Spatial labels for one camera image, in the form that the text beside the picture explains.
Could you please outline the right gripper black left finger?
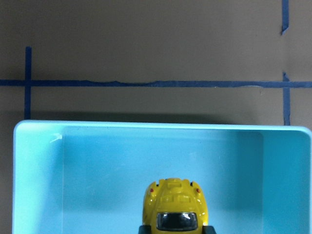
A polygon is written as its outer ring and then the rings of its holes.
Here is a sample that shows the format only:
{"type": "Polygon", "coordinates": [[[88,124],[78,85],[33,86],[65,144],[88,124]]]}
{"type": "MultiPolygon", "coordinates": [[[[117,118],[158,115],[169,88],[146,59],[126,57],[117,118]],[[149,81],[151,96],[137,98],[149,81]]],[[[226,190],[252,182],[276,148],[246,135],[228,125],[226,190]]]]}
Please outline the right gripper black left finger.
{"type": "Polygon", "coordinates": [[[138,230],[138,234],[151,234],[152,229],[150,225],[141,225],[138,230]]]}

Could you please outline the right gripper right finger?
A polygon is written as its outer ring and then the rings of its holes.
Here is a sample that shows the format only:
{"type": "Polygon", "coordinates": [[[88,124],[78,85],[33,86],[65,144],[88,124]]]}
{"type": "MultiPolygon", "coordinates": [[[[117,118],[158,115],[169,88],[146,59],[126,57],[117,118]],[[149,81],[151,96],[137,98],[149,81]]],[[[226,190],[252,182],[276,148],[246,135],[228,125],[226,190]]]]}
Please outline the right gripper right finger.
{"type": "Polygon", "coordinates": [[[216,234],[216,231],[213,226],[203,226],[202,234],[216,234]]]}

